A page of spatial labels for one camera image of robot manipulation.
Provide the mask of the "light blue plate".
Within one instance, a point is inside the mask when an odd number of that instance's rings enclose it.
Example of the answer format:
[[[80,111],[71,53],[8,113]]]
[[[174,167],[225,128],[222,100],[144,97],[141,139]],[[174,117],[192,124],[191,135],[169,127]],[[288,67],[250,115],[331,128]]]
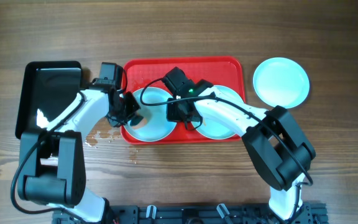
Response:
[[[243,101],[241,96],[236,91],[227,86],[216,85],[216,88],[235,100]],[[194,128],[196,128],[197,132],[209,139],[223,140],[231,138],[235,135],[235,132],[211,119],[203,118],[202,123],[192,121],[191,124]]]
[[[256,95],[267,105],[294,108],[310,93],[310,79],[295,61],[274,57],[264,60],[254,71],[252,84]]]
[[[176,122],[167,120],[167,106],[145,106],[140,102],[142,88],[133,92],[140,109],[135,112],[136,116],[142,116],[142,121],[133,128],[130,124],[124,126],[127,133],[133,138],[143,142],[155,142],[167,137],[177,125]],[[171,97],[167,91],[148,87],[142,99],[146,103],[166,102]]]

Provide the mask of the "green and orange sponge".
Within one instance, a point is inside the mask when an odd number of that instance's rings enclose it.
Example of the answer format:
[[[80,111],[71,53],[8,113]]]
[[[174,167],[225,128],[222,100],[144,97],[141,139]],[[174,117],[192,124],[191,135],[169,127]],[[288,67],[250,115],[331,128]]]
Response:
[[[147,119],[142,115],[135,115],[129,122],[132,129],[140,129],[148,123]]]

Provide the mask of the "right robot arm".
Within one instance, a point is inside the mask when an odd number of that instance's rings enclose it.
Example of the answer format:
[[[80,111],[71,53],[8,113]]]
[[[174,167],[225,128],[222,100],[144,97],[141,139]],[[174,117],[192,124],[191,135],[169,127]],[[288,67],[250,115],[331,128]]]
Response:
[[[301,187],[312,185],[308,174],[316,156],[314,147],[290,112],[276,106],[255,108],[218,90],[206,80],[193,93],[199,114],[218,122],[242,138],[260,177],[270,186],[270,209],[292,221],[302,206]]]

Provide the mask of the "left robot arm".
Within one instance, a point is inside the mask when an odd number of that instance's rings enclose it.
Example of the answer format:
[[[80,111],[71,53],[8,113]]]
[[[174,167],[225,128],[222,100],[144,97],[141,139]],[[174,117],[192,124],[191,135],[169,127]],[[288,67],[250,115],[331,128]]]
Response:
[[[20,139],[19,166],[10,197],[21,213],[59,213],[78,223],[114,223],[109,201],[86,188],[83,140],[103,117],[114,125],[127,124],[140,108],[131,92],[113,87],[75,88],[70,102],[48,125],[30,127],[40,109],[40,88],[21,92],[16,135]]]

